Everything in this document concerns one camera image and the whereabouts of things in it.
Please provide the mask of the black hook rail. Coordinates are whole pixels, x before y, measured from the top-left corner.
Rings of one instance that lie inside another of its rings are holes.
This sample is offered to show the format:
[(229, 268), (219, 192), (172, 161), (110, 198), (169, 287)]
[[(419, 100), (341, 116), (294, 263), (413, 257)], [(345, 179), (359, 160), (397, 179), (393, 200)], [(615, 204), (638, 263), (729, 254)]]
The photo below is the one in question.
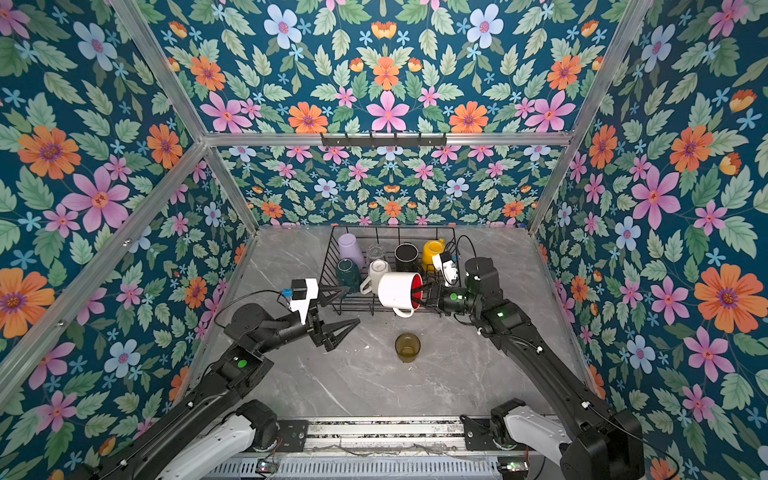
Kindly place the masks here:
[(324, 147), (443, 147), (448, 144), (446, 134), (393, 133), (393, 134), (321, 134)]

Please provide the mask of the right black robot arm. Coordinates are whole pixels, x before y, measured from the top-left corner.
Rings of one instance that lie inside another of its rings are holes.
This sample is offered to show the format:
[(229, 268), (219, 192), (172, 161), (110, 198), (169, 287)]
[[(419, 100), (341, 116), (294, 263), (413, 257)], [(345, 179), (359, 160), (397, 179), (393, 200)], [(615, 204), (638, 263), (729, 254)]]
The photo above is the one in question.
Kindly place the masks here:
[(553, 409), (546, 418), (518, 399), (492, 412), (491, 428), (559, 465), (566, 479), (639, 479), (644, 476), (640, 421), (615, 410), (563, 363), (530, 317), (507, 299), (487, 257), (466, 261), (465, 282), (434, 287), (406, 281), (406, 304), (468, 318), (479, 334), (511, 358)]

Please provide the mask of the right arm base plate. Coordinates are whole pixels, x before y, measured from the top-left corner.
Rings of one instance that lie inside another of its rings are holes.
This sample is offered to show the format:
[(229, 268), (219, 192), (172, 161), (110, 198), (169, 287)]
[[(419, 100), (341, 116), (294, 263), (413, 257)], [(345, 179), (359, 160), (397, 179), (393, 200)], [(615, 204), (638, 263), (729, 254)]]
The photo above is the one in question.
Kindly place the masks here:
[(502, 451), (503, 447), (493, 435), (490, 419), (461, 415), (459, 421), (464, 431), (467, 451)]

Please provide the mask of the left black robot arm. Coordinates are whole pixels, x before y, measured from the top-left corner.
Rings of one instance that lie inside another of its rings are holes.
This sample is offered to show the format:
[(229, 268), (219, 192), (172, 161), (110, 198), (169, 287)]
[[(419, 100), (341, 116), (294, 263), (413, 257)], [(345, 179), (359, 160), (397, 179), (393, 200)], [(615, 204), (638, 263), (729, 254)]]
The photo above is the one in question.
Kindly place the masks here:
[(231, 345), (205, 370), (199, 383), (142, 436), (75, 479), (200, 479), (236, 454), (272, 449), (280, 435), (272, 409), (248, 395), (274, 363), (268, 353), (307, 337), (334, 350), (357, 318), (327, 324), (319, 310), (348, 293), (314, 279), (291, 284), (289, 311), (275, 318), (257, 303), (241, 305), (224, 327)]

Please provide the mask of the black mug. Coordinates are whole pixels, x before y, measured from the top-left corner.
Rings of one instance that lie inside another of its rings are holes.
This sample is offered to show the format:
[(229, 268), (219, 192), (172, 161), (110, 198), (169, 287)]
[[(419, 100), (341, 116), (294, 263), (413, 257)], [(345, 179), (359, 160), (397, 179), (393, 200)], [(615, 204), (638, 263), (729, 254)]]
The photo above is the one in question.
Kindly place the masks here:
[(401, 243), (395, 251), (395, 270), (403, 273), (419, 272), (419, 251), (412, 243)]

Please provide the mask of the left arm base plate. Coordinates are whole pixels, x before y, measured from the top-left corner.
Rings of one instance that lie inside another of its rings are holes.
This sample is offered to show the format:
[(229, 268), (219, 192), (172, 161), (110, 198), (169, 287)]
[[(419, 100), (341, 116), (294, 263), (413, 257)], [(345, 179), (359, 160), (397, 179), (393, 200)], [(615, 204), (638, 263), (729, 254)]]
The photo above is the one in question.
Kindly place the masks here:
[(254, 441), (254, 451), (269, 454), (304, 451), (309, 430), (307, 420), (278, 420), (272, 430), (271, 437)]

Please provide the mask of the cream mug green outside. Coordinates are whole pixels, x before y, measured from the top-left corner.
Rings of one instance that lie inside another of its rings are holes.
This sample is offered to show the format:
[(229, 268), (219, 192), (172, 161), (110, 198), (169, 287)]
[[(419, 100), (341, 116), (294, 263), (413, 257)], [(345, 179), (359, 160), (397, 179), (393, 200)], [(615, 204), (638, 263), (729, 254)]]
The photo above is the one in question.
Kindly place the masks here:
[(348, 295), (357, 294), (362, 283), (358, 265), (351, 259), (343, 258), (336, 266), (338, 284), (348, 288)]

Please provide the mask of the lilac plastic cup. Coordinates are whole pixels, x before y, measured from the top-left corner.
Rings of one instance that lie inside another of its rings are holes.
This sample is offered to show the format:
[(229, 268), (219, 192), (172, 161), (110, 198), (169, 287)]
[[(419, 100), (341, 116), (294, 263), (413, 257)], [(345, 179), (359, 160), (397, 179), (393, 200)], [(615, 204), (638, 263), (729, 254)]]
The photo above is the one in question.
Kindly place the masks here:
[(344, 233), (338, 238), (338, 250), (341, 259), (349, 259), (362, 270), (367, 263), (358, 238), (352, 233)]

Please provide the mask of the yellow mug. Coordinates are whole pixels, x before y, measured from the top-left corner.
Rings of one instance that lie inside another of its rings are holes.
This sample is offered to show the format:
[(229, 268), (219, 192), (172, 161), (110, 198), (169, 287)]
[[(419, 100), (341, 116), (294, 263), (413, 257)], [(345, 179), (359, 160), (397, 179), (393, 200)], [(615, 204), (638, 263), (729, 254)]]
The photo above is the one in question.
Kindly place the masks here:
[(434, 272), (434, 257), (440, 257), (445, 252), (445, 240), (429, 240), (424, 244), (422, 252), (422, 268), (425, 272)]

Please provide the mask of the cream white mug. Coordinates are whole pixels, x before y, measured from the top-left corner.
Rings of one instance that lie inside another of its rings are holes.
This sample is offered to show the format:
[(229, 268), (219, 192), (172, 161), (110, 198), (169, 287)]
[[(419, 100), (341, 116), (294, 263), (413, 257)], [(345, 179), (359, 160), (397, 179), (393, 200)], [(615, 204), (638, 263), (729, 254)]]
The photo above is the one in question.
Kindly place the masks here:
[(390, 266), (386, 260), (376, 259), (372, 261), (368, 267), (367, 277), (360, 284), (360, 293), (377, 295), (380, 282), (389, 271)]

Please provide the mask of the white ventilation grille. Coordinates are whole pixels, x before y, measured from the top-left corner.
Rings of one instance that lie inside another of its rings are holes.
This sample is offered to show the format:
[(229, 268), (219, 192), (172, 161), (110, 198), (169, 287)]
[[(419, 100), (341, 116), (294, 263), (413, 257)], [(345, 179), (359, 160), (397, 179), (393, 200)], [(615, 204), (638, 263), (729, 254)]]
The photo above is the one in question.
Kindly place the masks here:
[(276, 467), (255, 458), (236, 458), (208, 479), (500, 479), (490, 457), (286, 457)]

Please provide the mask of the clear glass cup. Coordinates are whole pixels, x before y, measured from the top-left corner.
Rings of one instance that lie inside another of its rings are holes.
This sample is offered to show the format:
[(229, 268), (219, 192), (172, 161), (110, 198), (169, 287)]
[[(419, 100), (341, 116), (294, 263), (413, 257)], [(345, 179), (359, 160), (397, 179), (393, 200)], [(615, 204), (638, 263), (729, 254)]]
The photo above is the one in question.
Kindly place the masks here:
[(367, 249), (367, 258), (370, 263), (376, 260), (386, 260), (386, 250), (380, 244), (371, 245)]

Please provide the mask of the red mug white outside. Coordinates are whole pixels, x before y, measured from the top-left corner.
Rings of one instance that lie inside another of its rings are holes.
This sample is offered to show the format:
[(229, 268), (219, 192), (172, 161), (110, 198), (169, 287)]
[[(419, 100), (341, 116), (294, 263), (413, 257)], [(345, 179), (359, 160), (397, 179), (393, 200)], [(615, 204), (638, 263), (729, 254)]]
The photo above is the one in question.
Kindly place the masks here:
[(380, 282), (378, 298), (381, 305), (391, 309), (401, 318), (414, 315), (421, 303), (412, 303), (410, 298), (411, 281), (422, 278), (419, 273), (389, 272)]

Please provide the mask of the olive green glass cup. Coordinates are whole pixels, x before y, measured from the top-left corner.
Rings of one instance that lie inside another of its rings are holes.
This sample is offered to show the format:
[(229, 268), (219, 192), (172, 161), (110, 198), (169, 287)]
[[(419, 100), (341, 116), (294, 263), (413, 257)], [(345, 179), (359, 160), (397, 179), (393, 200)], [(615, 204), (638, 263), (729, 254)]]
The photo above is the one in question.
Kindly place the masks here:
[(413, 362), (421, 352), (421, 340), (413, 333), (402, 333), (395, 340), (395, 352), (402, 363)]

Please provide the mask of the aluminium mounting rail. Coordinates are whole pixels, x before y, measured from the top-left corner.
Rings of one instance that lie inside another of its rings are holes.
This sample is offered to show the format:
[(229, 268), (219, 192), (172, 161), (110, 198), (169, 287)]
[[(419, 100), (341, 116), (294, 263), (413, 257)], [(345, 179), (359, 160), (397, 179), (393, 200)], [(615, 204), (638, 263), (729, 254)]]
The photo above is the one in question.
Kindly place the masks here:
[[(507, 436), (497, 435), (494, 430), (492, 430), (493, 435), (502, 445), (502, 451), (467, 451), (459, 417), (307, 420), (309, 422), (308, 439), (303, 453), (317, 455), (328, 451), (360, 457), (395, 456), (407, 452), (449, 456), (479, 455), (483, 452), (501, 455), (520, 454), (526, 451), (538, 453), (523, 444), (512, 443)], [(253, 447), (238, 454), (246, 452), (262, 453), (267, 458), (272, 458), (276, 454), (256, 452)]]

